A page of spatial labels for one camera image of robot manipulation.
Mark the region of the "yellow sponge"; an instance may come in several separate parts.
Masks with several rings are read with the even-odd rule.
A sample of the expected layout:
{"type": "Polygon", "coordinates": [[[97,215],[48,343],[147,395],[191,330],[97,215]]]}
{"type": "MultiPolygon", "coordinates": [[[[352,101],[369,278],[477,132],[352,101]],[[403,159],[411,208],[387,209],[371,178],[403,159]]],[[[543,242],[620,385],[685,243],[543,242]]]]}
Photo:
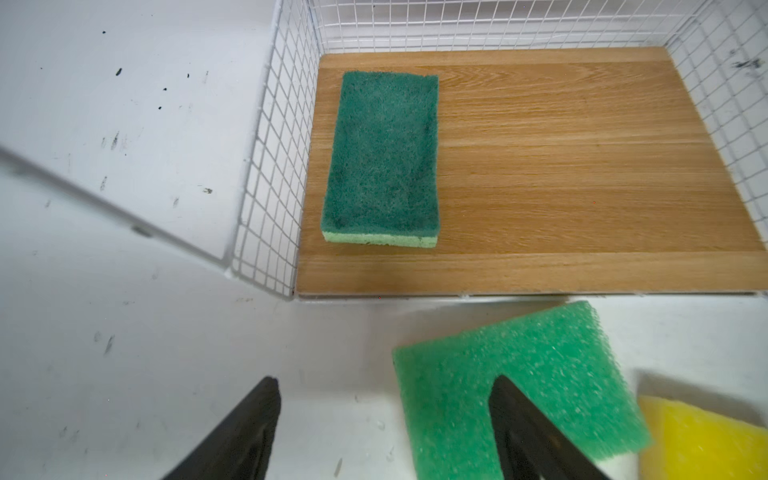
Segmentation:
{"type": "Polygon", "coordinates": [[[767,430],[683,402],[641,396],[653,443],[642,479],[765,479],[767,430]]]}

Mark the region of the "dark green sponge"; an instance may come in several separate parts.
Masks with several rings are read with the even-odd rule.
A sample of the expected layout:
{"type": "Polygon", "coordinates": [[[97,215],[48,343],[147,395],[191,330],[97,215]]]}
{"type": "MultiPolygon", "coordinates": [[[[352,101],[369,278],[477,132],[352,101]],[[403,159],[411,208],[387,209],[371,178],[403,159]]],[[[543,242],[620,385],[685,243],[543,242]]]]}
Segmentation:
{"type": "Polygon", "coordinates": [[[325,241],[436,247],[438,100],[435,75],[344,74],[321,216],[325,241]]]}

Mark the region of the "light green sponge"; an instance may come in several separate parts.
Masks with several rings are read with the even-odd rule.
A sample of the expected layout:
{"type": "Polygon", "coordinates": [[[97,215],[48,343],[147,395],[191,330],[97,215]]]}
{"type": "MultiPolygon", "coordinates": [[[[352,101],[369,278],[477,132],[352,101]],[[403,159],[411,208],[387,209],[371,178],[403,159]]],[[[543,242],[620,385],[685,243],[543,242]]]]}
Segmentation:
{"type": "Polygon", "coordinates": [[[404,346],[392,353],[421,479],[499,479],[488,400],[504,375],[590,460],[652,437],[586,301],[404,346]]]}

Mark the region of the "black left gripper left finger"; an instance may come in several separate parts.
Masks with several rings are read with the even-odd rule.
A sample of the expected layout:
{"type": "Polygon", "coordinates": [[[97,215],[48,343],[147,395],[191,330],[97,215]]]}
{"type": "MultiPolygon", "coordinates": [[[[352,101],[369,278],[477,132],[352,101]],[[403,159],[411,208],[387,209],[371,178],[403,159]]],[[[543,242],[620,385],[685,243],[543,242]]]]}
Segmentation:
{"type": "Polygon", "coordinates": [[[165,478],[265,478],[280,411],[278,380],[266,376],[165,478]]]}

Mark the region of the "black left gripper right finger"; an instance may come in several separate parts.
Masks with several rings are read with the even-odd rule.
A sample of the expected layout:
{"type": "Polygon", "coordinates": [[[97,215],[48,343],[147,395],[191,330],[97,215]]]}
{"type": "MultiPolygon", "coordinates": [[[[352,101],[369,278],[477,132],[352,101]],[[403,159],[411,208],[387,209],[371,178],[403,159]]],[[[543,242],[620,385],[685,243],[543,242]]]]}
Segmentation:
{"type": "Polygon", "coordinates": [[[506,376],[494,380],[488,408],[505,479],[607,479],[506,376]]]}

